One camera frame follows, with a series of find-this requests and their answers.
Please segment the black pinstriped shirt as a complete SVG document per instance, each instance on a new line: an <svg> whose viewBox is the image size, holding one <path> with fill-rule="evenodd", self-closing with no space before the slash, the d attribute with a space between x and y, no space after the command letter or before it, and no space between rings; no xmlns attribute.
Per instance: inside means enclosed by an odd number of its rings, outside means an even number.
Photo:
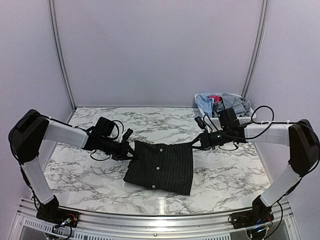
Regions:
<svg viewBox="0 0 320 240"><path fill-rule="evenodd" d="M123 180L152 190L191 194L194 160L190 143L150 144L136 140Z"/></svg>

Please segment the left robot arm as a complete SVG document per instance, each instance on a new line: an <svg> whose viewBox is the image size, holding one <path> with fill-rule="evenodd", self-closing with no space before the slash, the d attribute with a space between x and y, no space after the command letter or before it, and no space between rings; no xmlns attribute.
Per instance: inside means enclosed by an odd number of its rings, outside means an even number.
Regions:
<svg viewBox="0 0 320 240"><path fill-rule="evenodd" d="M35 109L28 110L8 134L9 148L17 160L22 177L30 188L37 218L52 223L70 217L77 220L78 213L60 208L58 198L44 175L57 144L65 144L84 151L105 153L115 161L131 160L135 152L128 142L132 130L125 132L122 140L112 136L118 126L116 121L100 117L95 125L84 129L52 117Z"/></svg>

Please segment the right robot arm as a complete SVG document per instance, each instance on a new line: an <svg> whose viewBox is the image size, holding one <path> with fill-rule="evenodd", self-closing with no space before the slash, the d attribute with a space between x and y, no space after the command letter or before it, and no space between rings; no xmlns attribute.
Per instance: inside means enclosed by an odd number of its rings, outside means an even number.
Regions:
<svg viewBox="0 0 320 240"><path fill-rule="evenodd" d="M227 143L254 144L270 186L251 205L250 210L232 213L229 222L235 229L259 226L274 219L272 208L288 196L302 179L320 163L320 139L309 120L240 123L232 108L218 112L219 127L205 117L195 118L203 130L190 144L191 148L208 150Z"/></svg>

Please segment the white plastic laundry basket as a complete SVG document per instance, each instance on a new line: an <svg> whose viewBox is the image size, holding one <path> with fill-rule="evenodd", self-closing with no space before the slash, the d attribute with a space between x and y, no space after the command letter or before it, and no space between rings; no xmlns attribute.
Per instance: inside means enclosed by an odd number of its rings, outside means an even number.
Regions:
<svg viewBox="0 0 320 240"><path fill-rule="evenodd" d="M235 96L239 96L239 97L243 97L241 95L238 95L238 94L235 94L235 93L226 93L226 94L232 94L232 95L235 95ZM203 118L205 115L203 114L202 110L198 109L199 111L199 115ZM256 114L254 113L254 110L252 109L252 106L250 108L250 113L251 113L251 116L253 116L253 118L256 118ZM239 120L240 124L244 124L244 123L247 123L251 120L251 116L249 117L237 117L237 119ZM220 128L220 121L219 121L219 117L210 117L210 120L218 127Z"/></svg>

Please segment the red garment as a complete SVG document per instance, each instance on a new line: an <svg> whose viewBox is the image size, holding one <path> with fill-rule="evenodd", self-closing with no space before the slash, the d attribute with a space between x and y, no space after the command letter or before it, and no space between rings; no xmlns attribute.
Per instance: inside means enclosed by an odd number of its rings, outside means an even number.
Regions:
<svg viewBox="0 0 320 240"><path fill-rule="evenodd" d="M211 99L213 103L219 103L223 101L222 97L219 95L209 95L207 98Z"/></svg>

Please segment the grey denim jeans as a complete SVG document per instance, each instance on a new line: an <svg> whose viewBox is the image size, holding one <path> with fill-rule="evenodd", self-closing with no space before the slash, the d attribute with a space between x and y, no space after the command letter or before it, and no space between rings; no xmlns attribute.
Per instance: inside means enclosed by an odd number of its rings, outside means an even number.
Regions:
<svg viewBox="0 0 320 240"><path fill-rule="evenodd" d="M232 108L235 115L239 117L250 117L251 116L251 103L242 96L237 96L229 93L218 94L221 101L212 104L212 116L218 117L218 112L225 109Z"/></svg>

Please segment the aluminium front rail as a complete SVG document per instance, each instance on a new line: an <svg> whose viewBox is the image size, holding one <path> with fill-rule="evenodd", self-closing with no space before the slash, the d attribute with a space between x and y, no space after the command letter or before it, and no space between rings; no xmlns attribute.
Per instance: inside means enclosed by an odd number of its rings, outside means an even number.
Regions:
<svg viewBox="0 0 320 240"><path fill-rule="evenodd" d="M235 229L231 212L200 215L139 216L79 210L72 240L247 240L259 227ZM18 207L10 230L10 240L66 238L68 228L53 229L53 224L36 218L37 211L28 199Z"/></svg>

